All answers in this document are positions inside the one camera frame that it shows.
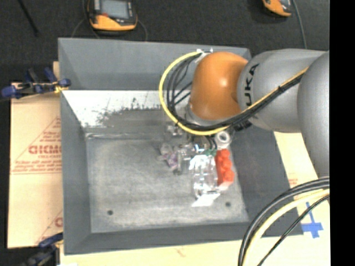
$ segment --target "orange object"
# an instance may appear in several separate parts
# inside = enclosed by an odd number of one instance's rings
[[[232,52],[214,52],[196,67],[190,109],[199,118],[220,120],[240,113],[237,82],[247,60]]]
[[[229,159],[230,152],[228,149],[218,150],[215,156],[217,168],[217,185],[229,186],[234,181],[234,172],[232,170],[232,161]]]

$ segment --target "clear plastic object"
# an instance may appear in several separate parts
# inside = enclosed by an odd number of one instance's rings
[[[217,169],[211,155],[196,155],[190,161],[192,187],[196,198],[204,194],[219,193],[217,188]]]

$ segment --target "gray bin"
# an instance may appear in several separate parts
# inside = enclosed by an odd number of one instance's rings
[[[236,180],[210,207],[191,207],[189,176],[173,175],[156,160],[166,120],[156,96],[165,68],[196,49],[249,60],[248,49],[79,38],[58,43],[60,77],[72,81],[61,96],[66,254],[242,239],[260,209],[289,188],[273,133],[257,127],[234,135]],[[296,217],[287,214],[267,234],[279,235]]]

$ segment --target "yellow cable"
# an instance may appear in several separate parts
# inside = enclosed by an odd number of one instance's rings
[[[177,64],[179,64],[180,62],[182,62],[183,60],[198,55],[200,54],[200,51],[195,51],[195,52],[190,52],[187,53],[179,58],[177,58],[175,61],[173,61],[164,71],[163,75],[161,76],[160,79],[160,83],[159,83],[159,100],[161,103],[161,106],[163,107],[165,113],[167,114],[167,116],[175,123],[177,124],[178,127],[180,127],[181,129],[183,129],[184,131],[194,134],[194,135],[199,135],[199,136],[209,136],[212,134],[216,134],[220,131],[223,131],[225,129],[227,129],[230,125],[226,125],[217,129],[213,129],[213,130],[208,130],[208,131],[199,131],[199,130],[194,130],[191,128],[188,128],[187,126],[183,125],[182,123],[180,123],[178,121],[178,119],[169,111],[168,107],[165,104],[164,101],[164,92],[163,92],[163,85],[164,85],[164,81],[168,75],[168,73],[170,72],[170,70],[176,66]],[[286,80],[284,83],[282,83],[280,86],[283,86],[285,84],[287,84],[288,82],[291,82],[293,79],[298,78],[300,75],[302,75],[304,72],[306,72],[308,69],[308,67],[304,68],[303,70],[299,71],[297,74],[295,74],[294,76],[292,76],[291,78],[289,78],[288,80]],[[268,96],[270,96],[271,94],[273,94],[274,92],[276,92],[278,90],[278,87],[275,88],[273,91],[271,91],[270,93],[268,93],[267,95],[265,95],[264,97],[262,97],[260,100],[256,101],[255,103],[253,103],[251,106],[249,106],[247,109],[243,110],[241,112],[245,113],[247,110],[253,108],[254,106],[256,106],[257,104],[259,104],[260,102],[262,102],[264,99],[266,99]]]
[[[178,125],[178,127],[180,127],[181,129],[183,129],[184,131],[188,132],[188,133],[191,133],[191,134],[194,134],[194,135],[199,135],[199,136],[208,136],[208,135],[212,135],[212,134],[216,134],[222,130],[225,130],[228,126],[225,126],[225,127],[221,127],[221,128],[217,128],[217,129],[213,129],[213,130],[209,130],[209,131],[199,131],[199,130],[194,130],[194,129],[190,129],[188,127],[186,127],[185,125],[183,125],[182,123],[180,123],[178,121],[178,119],[176,119],[176,117],[169,111],[168,107],[166,106],[165,104],[165,101],[164,101],[164,93],[163,93],[163,85],[164,85],[164,81],[166,79],[166,76],[168,75],[168,73],[170,72],[170,70],[176,66],[177,64],[179,64],[181,61],[189,58],[189,57],[192,57],[192,56],[195,56],[195,55],[198,55],[200,54],[201,52],[199,51],[195,51],[195,52],[191,52],[191,53],[187,53],[179,58],[177,58],[174,62],[172,62],[167,68],[166,70],[164,71],[163,75],[161,76],[161,79],[160,79],[160,83],[159,83],[159,99],[160,99],[160,103],[161,103],[161,106],[163,107],[165,113],[167,114],[167,116],[175,123]]]
[[[311,194],[302,196],[289,204],[283,206],[279,210],[277,210],[274,214],[272,214],[261,226],[260,228],[255,232],[255,234],[252,236],[250,240],[249,247],[245,253],[245,258],[244,262],[242,265],[248,265],[247,260],[248,257],[250,256],[250,253],[255,246],[255,242],[262,237],[262,235],[266,232],[266,230],[277,220],[279,219],[282,215],[290,211],[291,209],[297,207],[298,205],[302,203],[306,203],[307,201],[311,200],[317,200],[320,199],[326,195],[329,195],[329,189],[326,190],[319,190],[317,192],[312,191]]]

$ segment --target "black floor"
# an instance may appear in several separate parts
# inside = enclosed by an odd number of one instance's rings
[[[22,0],[39,30],[34,35],[17,0],[0,0],[0,88],[23,80],[30,67],[43,70],[58,58],[57,38],[96,38],[84,18],[82,0]],[[299,15],[275,18],[261,0],[133,0],[138,27],[126,40],[232,45],[252,55],[266,50],[329,50],[330,0],[294,0]],[[0,103],[0,265],[17,265],[35,249],[6,249],[9,169],[9,106]]]

